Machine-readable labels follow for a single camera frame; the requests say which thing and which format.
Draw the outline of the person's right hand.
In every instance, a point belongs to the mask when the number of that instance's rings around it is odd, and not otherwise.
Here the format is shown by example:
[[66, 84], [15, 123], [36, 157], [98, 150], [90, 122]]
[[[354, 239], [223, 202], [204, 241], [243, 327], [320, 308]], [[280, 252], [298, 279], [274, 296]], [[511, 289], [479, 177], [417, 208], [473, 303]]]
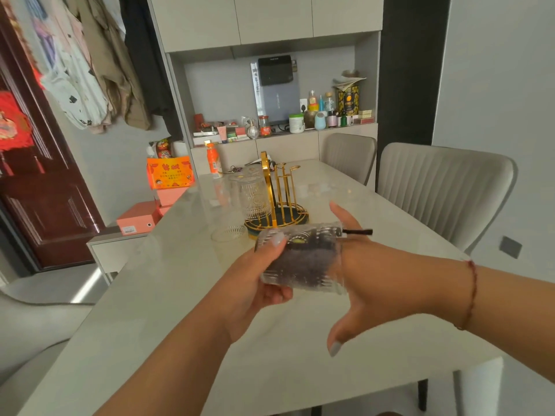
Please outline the person's right hand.
[[372, 241], [345, 209], [330, 210], [350, 233], [330, 275], [341, 282], [350, 307], [364, 306], [369, 329], [411, 315], [429, 314], [457, 325], [471, 287], [467, 261], [418, 255]]

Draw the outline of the person's right forearm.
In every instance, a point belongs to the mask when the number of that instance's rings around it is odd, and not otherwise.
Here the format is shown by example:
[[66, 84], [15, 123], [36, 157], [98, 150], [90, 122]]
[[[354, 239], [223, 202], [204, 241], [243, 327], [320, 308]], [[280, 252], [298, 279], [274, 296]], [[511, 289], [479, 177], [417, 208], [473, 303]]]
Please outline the person's right forearm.
[[493, 344], [555, 385], [555, 283], [476, 265], [456, 327]]

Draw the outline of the person's left forearm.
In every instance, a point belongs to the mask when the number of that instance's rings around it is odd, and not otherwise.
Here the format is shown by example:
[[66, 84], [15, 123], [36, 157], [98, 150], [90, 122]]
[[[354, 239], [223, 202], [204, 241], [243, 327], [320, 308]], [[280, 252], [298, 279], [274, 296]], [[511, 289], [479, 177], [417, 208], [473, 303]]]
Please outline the person's left forearm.
[[232, 344], [228, 311], [204, 298], [93, 416], [200, 416]]

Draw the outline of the gold cup rack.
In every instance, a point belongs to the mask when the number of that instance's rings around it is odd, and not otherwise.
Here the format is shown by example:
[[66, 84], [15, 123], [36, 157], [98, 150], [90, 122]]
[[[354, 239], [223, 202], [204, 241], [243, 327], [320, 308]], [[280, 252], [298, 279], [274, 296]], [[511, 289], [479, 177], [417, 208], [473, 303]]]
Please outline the gold cup rack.
[[308, 223], [309, 212], [297, 202], [295, 190], [294, 172], [300, 166], [274, 162], [266, 151], [261, 153], [259, 164], [267, 184], [271, 214], [258, 220], [245, 219], [249, 238], [257, 238], [263, 230]]

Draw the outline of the orange drink bottle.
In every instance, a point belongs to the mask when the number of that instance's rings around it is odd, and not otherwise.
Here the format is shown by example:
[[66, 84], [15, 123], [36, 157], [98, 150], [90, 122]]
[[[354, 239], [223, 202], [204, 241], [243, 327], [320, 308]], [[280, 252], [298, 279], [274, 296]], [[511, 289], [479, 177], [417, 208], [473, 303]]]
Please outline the orange drink bottle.
[[206, 144], [206, 155], [210, 167], [210, 174], [213, 178], [219, 179], [223, 177], [223, 169], [221, 167], [220, 156], [215, 144], [208, 142]]

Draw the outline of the pink cardboard box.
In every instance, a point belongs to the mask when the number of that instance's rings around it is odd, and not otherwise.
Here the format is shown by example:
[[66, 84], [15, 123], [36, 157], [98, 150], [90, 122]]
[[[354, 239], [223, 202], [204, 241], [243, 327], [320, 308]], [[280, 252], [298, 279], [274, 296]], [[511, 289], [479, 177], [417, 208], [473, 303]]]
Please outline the pink cardboard box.
[[154, 189], [153, 194], [156, 197], [156, 205], [158, 208], [170, 207], [188, 190], [188, 187], [172, 187]]
[[156, 201], [139, 202], [116, 219], [123, 236], [148, 233], [155, 228], [162, 215]]

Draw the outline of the grey upholstered chair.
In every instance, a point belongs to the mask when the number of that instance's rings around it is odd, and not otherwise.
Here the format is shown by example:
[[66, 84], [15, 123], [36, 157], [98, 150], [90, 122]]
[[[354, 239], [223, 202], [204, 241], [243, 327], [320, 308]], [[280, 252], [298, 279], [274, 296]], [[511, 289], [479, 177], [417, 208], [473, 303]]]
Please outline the grey upholstered chair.
[[378, 194], [470, 255], [517, 176], [497, 153], [395, 142], [380, 157]]
[[43, 350], [69, 340], [93, 303], [30, 303], [0, 289], [0, 385]]
[[334, 132], [319, 136], [320, 161], [367, 186], [378, 141], [363, 135]]

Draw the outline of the white side table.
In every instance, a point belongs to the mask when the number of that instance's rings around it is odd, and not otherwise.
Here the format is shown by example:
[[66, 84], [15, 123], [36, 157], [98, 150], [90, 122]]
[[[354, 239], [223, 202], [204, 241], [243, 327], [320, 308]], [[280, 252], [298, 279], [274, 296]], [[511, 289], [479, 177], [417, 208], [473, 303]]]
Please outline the white side table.
[[123, 235], [118, 226], [109, 226], [87, 242], [87, 247], [107, 285], [113, 282], [147, 236], [148, 233]]

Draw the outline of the black water dispenser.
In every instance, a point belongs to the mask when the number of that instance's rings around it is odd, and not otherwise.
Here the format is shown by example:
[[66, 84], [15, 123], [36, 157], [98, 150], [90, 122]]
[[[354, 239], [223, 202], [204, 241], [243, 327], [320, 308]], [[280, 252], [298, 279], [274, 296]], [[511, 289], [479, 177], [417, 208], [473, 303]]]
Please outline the black water dispenser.
[[260, 57], [250, 63], [258, 116], [270, 126], [288, 124], [290, 115], [301, 113], [296, 60], [290, 55]]

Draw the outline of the yellow black tin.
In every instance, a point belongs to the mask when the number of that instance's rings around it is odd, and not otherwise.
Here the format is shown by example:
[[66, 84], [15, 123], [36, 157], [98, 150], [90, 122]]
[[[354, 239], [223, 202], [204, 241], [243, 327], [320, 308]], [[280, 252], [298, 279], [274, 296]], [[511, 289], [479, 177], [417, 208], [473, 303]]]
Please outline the yellow black tin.
[[359, 83], [366, 77], [341, 77], [333, 79], [332, 86], [337, 90], [338, 111], [347, 116], [358, 115]]

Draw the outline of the dark red door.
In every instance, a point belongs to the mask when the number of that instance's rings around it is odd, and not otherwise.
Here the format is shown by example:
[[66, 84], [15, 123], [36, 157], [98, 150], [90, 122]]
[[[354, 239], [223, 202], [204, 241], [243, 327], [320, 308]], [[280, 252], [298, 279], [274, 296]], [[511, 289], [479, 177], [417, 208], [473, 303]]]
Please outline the dark red door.
[[93, 262], [87, 242], [105, 228], [38, 82], [10, 0], [0, 0], [0, 90], [15, 97], [35, 148], [6, 151], [15, 173], [0, 174], [0, 228], [31, 273]]

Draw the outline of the beige coat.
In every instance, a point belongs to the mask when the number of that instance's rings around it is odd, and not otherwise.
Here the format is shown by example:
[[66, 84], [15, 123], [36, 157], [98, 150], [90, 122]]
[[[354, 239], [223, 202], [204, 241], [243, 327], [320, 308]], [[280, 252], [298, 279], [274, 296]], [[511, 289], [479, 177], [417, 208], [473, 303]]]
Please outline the beige coat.
[[66, 0], [80, 21], [97, 81], [117, 115], [131, 127], [150, 130], [151, 114], [116, 20], [104, 0]]

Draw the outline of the black coat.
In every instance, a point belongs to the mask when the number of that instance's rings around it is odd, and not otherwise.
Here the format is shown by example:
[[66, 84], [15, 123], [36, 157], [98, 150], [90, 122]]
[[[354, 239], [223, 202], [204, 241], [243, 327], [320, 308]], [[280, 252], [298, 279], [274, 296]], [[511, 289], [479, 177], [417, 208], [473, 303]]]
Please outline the black coat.
[[172, 141], [183, 139], [170, 84], [147, 0], [119, 0], [124, 42], [138, 77], [146, 108], [161, 116]]

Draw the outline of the white patterned garment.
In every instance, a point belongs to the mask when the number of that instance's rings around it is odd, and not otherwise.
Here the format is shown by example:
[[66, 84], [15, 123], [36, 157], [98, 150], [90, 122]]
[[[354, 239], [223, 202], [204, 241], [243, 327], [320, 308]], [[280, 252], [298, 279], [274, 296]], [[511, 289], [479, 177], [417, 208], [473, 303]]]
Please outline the white patterned garment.
[[95, 76], [81, 22], [64, 0], [22, 0], [31, 20], [39, 59], [45, 73], [39, 78], [77, 128], [93, 134], [106, 131], [113, 108]]

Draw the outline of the grey wall cabinet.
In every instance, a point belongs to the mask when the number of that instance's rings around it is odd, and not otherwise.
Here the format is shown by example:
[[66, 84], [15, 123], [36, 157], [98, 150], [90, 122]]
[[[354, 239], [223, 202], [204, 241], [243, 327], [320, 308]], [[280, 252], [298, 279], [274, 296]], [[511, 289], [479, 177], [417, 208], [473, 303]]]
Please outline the grey wall cabinet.
[[148, 0], [194, 174], [210, 174], [195, 146], [195, 116], [207, 121], [257, 119], [268, 88], [253, 70], [260, 58], [289, 55], [294, 104], [337, 92], [343, 72], [357, 83], [360, 110], [373, 123], [347, 133], [378, 136], [378, 85], [385, 0]]

